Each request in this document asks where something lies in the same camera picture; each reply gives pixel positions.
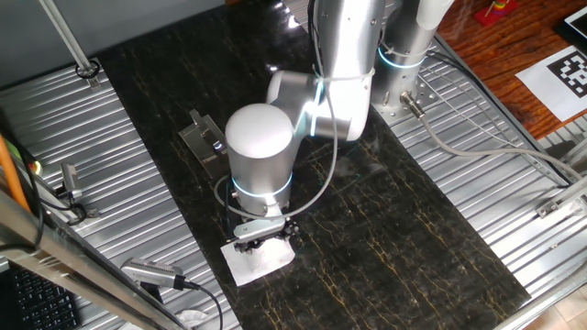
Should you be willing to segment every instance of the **orange pole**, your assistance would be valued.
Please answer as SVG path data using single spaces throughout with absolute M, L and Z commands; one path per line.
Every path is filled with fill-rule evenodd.
M 0 135 L 0 165 L 2 165 L 2 168 L 4 169 L 4 175 L 6 176 L 6 181 L 8 182 L 8 188 L 10 189 L 10 194 L 12 194 L 12 198 L 14 198 L 22 208 L 30 212 L 27 198 L 22 191 L 22 186 L 18 179 L 17 168 L 15 168 L 15 164 L 12 162 L 12 158 L 10 157 L 10 153 L 8 152 L 8 148 L 6 147 L 2 135 Z

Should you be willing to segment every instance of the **red object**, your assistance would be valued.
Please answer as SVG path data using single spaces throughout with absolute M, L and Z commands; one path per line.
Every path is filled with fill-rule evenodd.
M 491 24 L 495 23 L 496 20 L 511 13 L 512 10 L 517 8 L 517 2 L 515 0 L 510 0 L 510 2 L 507 5 L 505 5 L 505 7 L 502 10 L 496 9 L 494 7 L 489 12 L 489 14 L 487 14 L 487 11 L 489 10 L 490 6 L 486 6 L 484 9 L 478 11 L 475 15 L 473 15 L 473 17 L 484 27 L 489 27 Z

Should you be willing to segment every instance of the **metal grating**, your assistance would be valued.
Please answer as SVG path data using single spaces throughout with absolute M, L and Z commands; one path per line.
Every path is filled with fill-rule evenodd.
M 204 255 L 128 118 L 105 73 L 91 90 L 73 67 L 0 93 L 18 138 L 43 164 L 43 179 L 61 185 L 60 163 L 75 164 L 81 203 L 100 210 L 76 231 L 115 265 L 139 257 L 182 268 L 220 301 L 225 329 L 240 329 Z M 161 289 L 173 313 L 210 315 L 199 329 L 217 329 L 214 302 L 200 291 Z M 83 329 L 115 329 L 125 321 L 78 297 Z
M 556 146 L 562 142 L 578 144 L 587 138 L 587 115 L 580 116 L 567 125 L 541 138 L 538 142 L 544 149 Z
M 386 17 L 391 2 L 386 0 Z M 308 0 L 283 3 L 307 31 Z M 436 41 L 432 50 L 452 56 Z M 490 104 L 488 96 L 482 95 L 463 73 L 428 58 L 420 76 L 456 109 L 441 99 L 425 109 L 430 125 L 452 147 L 482 150 L 506 146 L 489 135 L 492 134 L 518 147 L 536 148 L 536 141 L 528 140 L 510 117 Z M 515 155 L 449 155 L 437 147 L 408 111 L 382 116 L 410 155 L 532 297 L 554 286 L 587 259 L 587 217 L 553 214 L 540 219 L 535 212 L 560 192 L 559 185 L 548 178 L 556 177 L 548 167 L 538 165 L 537 170 L 524 157 Z M 584 119 L 577 121 L 582 132 L 587 131 L 587 118 Z

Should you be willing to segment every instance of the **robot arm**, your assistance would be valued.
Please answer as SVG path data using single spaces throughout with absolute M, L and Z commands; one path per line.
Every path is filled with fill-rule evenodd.
M 229 266 L 235 258 L 227 254 L 232 253 L 231 248 L 266 255 L 268 251 L 251 248 L 283 236 L 290 220 L 286 217 L 292 213 L 282 214 L 281 210 L 289 204 L 292 168 L 303 138 L 333 138 L 335 147 L 338 139 L 356 140 L 365 127 L 371 101 L 385 99 L 387 105 L 392 95 L 393 103 L 400 104 L 400 94 L 411 92 L 419 64 L 452 1 L 396 2 L 382 40 L 384 54 L 379 49 L 384 0 L 311 1 L 308 28 L 315 43 L 316 75 L 276 72 L 267 103 L 245 106 L 227 123 L 232 181 L 245 211 L 233 209 L 245 215 L 245 223 L 234 230 L 234 247 L 223 247 Z M 289 243 L 285 249 L 291 251 Z M 292 254 L 274 259 L 288 263 Z M 259 265 L 264 261 L 251 262 Z

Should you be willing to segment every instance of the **white paper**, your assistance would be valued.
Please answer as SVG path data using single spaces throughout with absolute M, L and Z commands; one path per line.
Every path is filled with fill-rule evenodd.
M 196 310 L 185 310 L 180 313 L 177 313 L 175 316 L 182 321 L 183 325 L 187 328 L 192 329 L 195 326 L 200 325 L 205 319 L 208 317 L 207 313 L 203 313 Z M 118 330 L 142 330 L 138 326 L 126 322 L 123 324 Z
M 587 108 L 587 57 L 574 46 L 516 76 L 560 121 Z
M 280 238 L 270 238 L 259 248 L 254 248 L 248 253 L 236 251 L 234 243 L 228 243 L 220 250 L 237 286 L 278 270 L 295 258 L 290 242 Z
M 175 316 L 177 316 L 185 326 L 191 329 L 200 325 L 208 317 L 208 314 L 195 310 L 185 310 L 181 313 L 177 313 Z

